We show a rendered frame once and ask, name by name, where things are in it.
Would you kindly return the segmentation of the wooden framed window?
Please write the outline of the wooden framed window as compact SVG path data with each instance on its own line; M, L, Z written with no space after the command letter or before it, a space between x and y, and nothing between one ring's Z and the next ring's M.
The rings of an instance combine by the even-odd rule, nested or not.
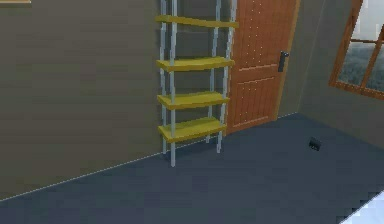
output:
M352 0L328 85L384 101L384 0Z

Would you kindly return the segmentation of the yellow shelf with grey posts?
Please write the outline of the yellow shelf with grey posts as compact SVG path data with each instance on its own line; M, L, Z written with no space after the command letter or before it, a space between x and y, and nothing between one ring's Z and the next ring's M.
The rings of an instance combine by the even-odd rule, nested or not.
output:
M186 140L203 137L206 141L215 134L217 136L216 151L222 147L223 132L226 130L225 111L228 97L229 68L235 65L231 58L232 41L235 30L239 27L236 21L238 0L230 0L230 19L221 19L222 0L216 0L215 18L203 20L182 17L178 14L177 0L160 0L160 14L155 20L161 24L159 67L161 93L157 96L161 104L162 124L158 131L162 136L162 152L170 155L170 164L176 164L176 144ZM213 44L208 57L178 59L176 44L178 26L191 25L211 28ZM203 92L178 94L175 88L177 72L204 71L210 72L209 89ZM189 121L178 122L176 112L183 109L204 108L208 115Z

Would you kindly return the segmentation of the small black box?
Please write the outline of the small black box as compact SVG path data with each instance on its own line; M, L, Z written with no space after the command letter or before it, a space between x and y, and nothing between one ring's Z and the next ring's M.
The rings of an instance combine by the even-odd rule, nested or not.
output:
M321 148L322 142L314 137L311 137L308 143L308 146L315 151L319 151Z

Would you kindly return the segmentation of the orange wooden room door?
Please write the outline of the orange wooden room door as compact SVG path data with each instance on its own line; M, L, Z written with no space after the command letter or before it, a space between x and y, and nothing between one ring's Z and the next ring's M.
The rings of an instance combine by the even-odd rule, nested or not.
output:
M227 110L227 134L277 119L285 71L301 0L238 0Z

